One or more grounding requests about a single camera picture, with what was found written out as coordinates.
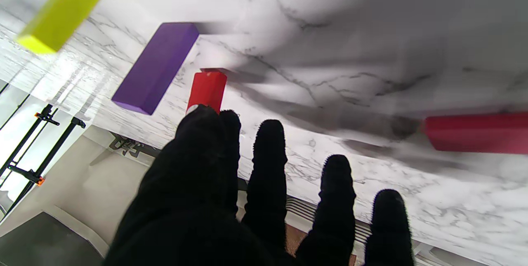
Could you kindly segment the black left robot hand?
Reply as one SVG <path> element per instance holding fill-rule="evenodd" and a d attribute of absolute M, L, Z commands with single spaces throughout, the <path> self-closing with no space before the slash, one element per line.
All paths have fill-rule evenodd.
<path fill-rule="evenodd" d="M 319 204 L 294 255 L 285 243 L 285 133 L 261 123 L 241 221 L 241 124 L 232 110 L 193 106 L 144 174 L 104 266 L 347 266 L 355 241 L 355 191 L 344 155 L 326 159 Z"/>

